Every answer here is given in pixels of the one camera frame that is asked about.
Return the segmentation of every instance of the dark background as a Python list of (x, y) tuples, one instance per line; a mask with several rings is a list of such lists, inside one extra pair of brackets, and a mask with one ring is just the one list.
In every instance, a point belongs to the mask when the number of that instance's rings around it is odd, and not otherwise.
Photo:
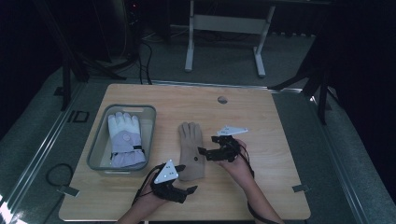
[[(271, 32), (317, 36), (302, 69), (328, 65), (330, 84), (395, 201), (396, 3), (340, 3), (346, 7), (280, 6)], [(211, 4), (202, 2), (196, 11), (210, 14)], [(170, 23), (188, 24), (189, 1), (152, 0), (143, 9), (142, 17), (164, 39), (169, 40)], [(260, 17), (261, 11), (254, 4), (242, 10), (219, 2), (217, 14)], [(61, 52), (35, 4), (29, 0), (1, 0), (0, 139), (61, 62)]]

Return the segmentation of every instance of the beige glove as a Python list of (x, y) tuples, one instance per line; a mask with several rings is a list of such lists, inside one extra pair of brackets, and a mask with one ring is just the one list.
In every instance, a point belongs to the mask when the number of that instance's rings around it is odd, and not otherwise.
[(205, 176), (205, 156), (200, 155), (198, 147), (203, 146), (199, 124), (183, 122), (178, 126), (180, 134), (180, 165), (186, 169), (179, 173), (180, 180), (194, 180)]

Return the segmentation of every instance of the white metal table leg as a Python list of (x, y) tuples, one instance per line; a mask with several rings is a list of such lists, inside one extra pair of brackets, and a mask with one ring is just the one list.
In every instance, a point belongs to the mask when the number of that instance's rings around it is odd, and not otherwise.
[(192, 61), (194, 58), (194, 1), (190, 1), (190, 26), (189, 26), (189, 46), (187, 48), (186, 65), (184, 67), (186, 72), (192, 71)]
[(262, 28), (259, 46), (253, 48), (254, 59), (256, 61), (256, 67), (259, 77), (265, 77), (264, 65), (262, 63), (262, 46), (264, 45), (265, 37), (267, 37), (268, 35), (268, 30), (270, 28), (271, 19), (274, 16), (274, 12), (275, 7), (270, 7), (265, 24)]

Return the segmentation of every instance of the person's right arm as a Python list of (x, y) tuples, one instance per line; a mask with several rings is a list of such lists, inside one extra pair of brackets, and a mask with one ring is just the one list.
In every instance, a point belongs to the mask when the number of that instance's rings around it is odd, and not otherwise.
[[(237, 140), (243, 147), (241, 151), (244, 152), (246, 144), (241, 140)], [(233, 180), (242, 188), (247, 197), (247, 201), (251, 208), (260, 217), (274, 221), (276, 223), (284, 223), (272, 205), (268, 202), (262, 190), (257, 185), (250, 173), (248, 165), (241, 156), (238, 156), (233, 162), (217, 161), (217, 164), (223, 167), (233, 178)], [(256, 223), (264, 223), (255, 218)]]

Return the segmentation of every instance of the person's right hand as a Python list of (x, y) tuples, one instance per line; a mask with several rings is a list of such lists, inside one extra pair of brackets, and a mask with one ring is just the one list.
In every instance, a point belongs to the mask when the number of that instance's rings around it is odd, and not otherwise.
[[(241, 145), (242, 155), (246, 155), (247, 145), (239, 139), (235, 140), (239, 143), (239, 145)], [(216, 161), (216, 163), (224, 168), (230, 174), (233, 180), (243, 189), (251, 181), (254, 181), (254, 178), (248, 168), (247, 163), (240, 155), (238, 155), (233, 162)]]

